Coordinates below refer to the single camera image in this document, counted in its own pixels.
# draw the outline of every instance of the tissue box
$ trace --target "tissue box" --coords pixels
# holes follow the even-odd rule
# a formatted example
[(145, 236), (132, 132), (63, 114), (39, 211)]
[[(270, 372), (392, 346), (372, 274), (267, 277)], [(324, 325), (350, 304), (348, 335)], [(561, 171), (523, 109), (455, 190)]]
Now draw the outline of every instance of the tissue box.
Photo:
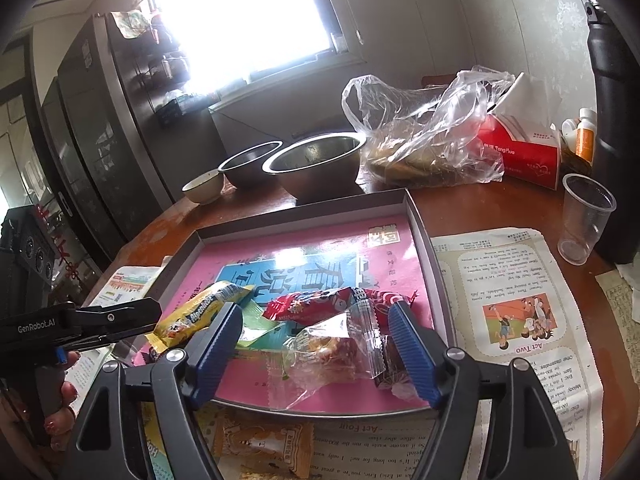
[(502, 153), (504, 174), (556, 189), (560, 171), (557, 130), (513, 116), (487, 115), (478, 137)]

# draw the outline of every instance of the small ceramic bowl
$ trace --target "small ceramic bowl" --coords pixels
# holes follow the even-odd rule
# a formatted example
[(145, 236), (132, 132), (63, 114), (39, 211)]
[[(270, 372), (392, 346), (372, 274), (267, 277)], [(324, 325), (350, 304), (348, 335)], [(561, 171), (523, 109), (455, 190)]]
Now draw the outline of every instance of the small ceramic bowl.
[(211, 170), (185, 184), (182, 192), (196, 204), (210, 204), (220, 197), (224, 185), (224, 175), (218, 170)]

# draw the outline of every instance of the refrigerator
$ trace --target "refrigerator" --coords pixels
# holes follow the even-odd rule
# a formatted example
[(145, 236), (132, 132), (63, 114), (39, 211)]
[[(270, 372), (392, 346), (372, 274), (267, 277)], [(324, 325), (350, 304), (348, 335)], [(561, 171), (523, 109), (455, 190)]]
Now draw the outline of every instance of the refrigerator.
[(165, 94), (178, 88), (148, 83), (147, 63), (159, 48), (124, 38), (110, 13), (92, 16), (42, 104), (46, 144), (68, 198), (63, 205), (86, 225), (92, 240), (85, 246), (101, 252), (97, 261), (113, 261), (183, 198), (184, 184), (227, 157), (207, 108), (159, 121)]

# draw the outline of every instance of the screw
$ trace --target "screw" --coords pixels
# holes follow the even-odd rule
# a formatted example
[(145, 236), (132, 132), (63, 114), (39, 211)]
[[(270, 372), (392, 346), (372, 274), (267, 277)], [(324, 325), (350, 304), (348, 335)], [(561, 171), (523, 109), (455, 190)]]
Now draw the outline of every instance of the screw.
[(449, 348), (447, 350), (447, 357), (449, 359), (453, 359), (454, 361), (462, 361), (465, 358), (465, 351), (460, 348)]
[(174, 348), (173, 350), (169, 350), (166, 353), (166, 360), (175, 363), (184, 357), (184, 350), (180, 350), (179, 348)]
[(521, 358), (517, 358), (513, 360), (513, 367), (516, 368), (516, 370), (520, 370), (521, 372), (526, 372), (527, 370), (529, 370), (529, 363), (527, 363), (524, 359)]
[(117, 361), (108, 361), (102, 365), (102, 371), (113, 372), (118, 367)]

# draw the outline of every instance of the plastic cup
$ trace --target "plastic cup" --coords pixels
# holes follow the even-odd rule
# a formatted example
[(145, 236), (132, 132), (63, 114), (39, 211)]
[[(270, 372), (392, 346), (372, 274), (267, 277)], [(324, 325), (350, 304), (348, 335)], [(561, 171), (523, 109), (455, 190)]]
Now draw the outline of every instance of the plastic cup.
[(587, 261), (600, 239), (609, 215), (616, 209), (616, 199), (602, 184), (588, 176), (570, 173), (562, 180), (564, 209), (558, 252), (570, 264)]

